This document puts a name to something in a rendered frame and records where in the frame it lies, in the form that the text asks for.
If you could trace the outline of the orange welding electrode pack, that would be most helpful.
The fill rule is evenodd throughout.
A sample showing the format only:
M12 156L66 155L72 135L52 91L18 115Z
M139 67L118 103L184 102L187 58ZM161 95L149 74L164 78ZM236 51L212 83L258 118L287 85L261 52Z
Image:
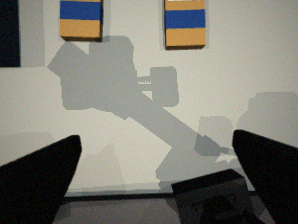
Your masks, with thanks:
M164 0L165 50L203 49L205 0Z

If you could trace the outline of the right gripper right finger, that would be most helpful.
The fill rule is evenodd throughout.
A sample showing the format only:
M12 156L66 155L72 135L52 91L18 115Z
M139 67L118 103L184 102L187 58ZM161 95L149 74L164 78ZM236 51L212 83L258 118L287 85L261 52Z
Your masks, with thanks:
M298 224L298 148L245 130L232 147L275 224Z

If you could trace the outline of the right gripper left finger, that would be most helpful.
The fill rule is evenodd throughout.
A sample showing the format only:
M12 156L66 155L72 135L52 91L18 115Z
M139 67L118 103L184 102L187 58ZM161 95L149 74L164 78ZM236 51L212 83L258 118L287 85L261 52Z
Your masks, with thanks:
M0 166L0 224L52 224L81 152L71 135Z

